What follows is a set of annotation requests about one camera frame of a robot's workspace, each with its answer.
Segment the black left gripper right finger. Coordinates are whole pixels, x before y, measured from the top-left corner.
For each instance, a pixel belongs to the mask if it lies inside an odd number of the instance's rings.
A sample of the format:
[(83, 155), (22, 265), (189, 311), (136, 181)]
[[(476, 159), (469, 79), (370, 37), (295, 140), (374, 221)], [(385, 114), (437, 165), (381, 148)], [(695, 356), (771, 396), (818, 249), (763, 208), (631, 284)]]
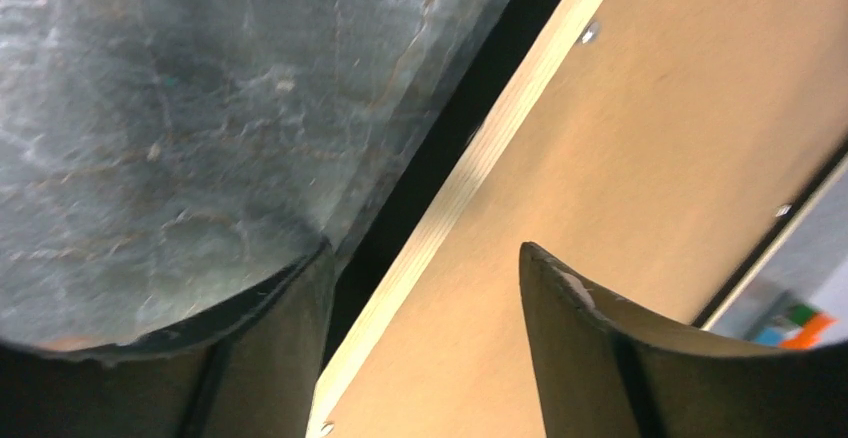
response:
[(676, 322), (519, 252), (522, 310), (550, 437), (843, 437), (847, 347), (790, 351)]

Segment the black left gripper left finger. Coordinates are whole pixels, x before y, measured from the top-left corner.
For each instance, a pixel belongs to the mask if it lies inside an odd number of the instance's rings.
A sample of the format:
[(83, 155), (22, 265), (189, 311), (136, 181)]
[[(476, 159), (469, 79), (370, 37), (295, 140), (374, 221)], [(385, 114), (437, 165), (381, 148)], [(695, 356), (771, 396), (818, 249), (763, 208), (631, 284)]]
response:
[(5, 437), (302, 437), (333, 306), (335, 257), (310, 255), (129, 345), (1, 348)]

